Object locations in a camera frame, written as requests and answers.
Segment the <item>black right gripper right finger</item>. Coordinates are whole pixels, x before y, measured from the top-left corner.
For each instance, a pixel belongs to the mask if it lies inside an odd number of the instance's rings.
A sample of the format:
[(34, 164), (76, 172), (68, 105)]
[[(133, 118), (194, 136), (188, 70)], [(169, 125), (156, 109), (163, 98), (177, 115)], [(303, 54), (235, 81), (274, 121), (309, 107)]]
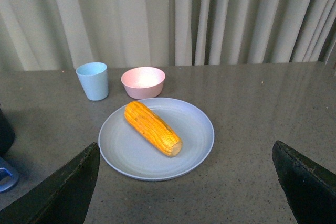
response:
[(278, 181), (297, 223), (335, 223), (335, 174), (282, 141), (272, 147)]

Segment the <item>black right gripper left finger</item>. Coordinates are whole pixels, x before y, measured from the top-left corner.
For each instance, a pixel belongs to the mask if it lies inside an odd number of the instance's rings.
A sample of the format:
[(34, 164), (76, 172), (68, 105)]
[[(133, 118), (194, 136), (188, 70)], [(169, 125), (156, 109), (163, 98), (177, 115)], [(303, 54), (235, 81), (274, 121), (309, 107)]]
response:
[(2, 209), (1, 223), (84, 223), (99, 165), (99, 146), (91, 143), (31, 191)]

